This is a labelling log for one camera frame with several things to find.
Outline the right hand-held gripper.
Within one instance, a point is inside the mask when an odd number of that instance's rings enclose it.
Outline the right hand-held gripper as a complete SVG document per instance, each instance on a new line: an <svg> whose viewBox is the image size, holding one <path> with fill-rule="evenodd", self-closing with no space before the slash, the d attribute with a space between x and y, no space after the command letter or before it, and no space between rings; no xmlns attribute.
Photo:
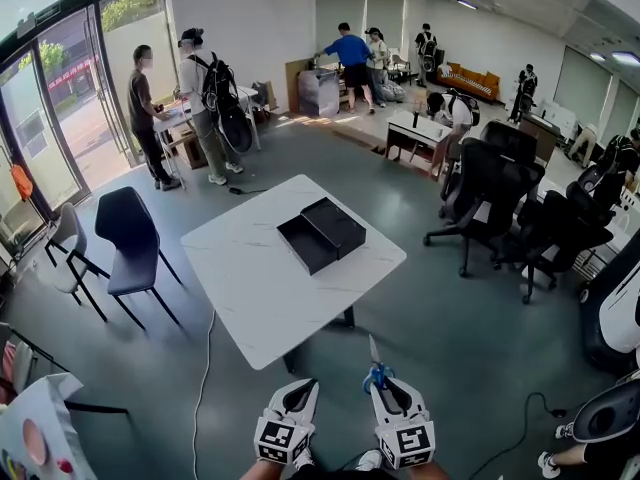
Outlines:
<svg viewBox="0 0 640 480"><path fill-rule="evenodd" d="M386 377L385 386L402 414L392 414L376 383L369 391L380 450L394 470L430 462L435 453L435 427L422 394L408 383Z"/></svg>

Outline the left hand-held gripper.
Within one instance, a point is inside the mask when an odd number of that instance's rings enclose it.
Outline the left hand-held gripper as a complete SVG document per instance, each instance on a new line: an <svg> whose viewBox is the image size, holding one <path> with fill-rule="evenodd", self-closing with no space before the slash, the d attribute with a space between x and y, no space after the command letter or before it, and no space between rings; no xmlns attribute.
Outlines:
<svg viewBox="0 0 640 480"><path fill-rule="evenodd" d="M292 464L308 447L315 432L313 418L319 396L313 378L294 381L272 396L259 417L254 447L258 459Z"/></svg>

